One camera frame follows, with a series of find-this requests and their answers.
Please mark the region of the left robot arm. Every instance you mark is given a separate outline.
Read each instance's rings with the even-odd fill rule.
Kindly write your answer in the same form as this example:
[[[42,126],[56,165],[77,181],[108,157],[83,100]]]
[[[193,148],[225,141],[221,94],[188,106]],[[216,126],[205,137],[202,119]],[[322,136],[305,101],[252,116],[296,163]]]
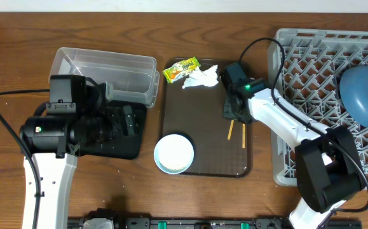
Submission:
[[[85,76],[53,75],[50,100],[21,126],[20,139],[29,154],[24,160],[23,228],[67,227],[79,157],[137,158],[147,109],[106,99],[108,85]]]

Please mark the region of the wooden chopstick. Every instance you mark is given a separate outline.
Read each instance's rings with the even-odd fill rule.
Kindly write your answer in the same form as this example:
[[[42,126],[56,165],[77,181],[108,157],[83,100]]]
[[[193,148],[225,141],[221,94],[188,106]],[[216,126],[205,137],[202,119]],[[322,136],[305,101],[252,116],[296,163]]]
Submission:
[[[235,122],[234,120],[231,120],[231,122],[230,122],[227,140],[231,140],[234,122]]]
[[[246,125],[242,123],[242,149],[245,149],[246,142]]]

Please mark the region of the large blue bowl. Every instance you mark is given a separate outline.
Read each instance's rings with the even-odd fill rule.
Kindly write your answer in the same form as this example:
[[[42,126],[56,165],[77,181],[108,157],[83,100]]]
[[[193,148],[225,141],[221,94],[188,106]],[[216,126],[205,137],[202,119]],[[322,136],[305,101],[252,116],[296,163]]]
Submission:
[[[339,83],[339,93],[348,114],[368,127],[368,66],[347,69]]]

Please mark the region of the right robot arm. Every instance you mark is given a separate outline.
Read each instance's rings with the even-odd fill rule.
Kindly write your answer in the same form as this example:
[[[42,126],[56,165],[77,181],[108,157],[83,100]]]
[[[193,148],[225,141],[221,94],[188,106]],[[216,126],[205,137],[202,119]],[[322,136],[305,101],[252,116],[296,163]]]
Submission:
[[[295,153],[301,199],[290,213],[293,228],[323,228],[356,193],[368,189],[351,132],[307,117],[263,80],[223,80],[236,121],[268,126]]]

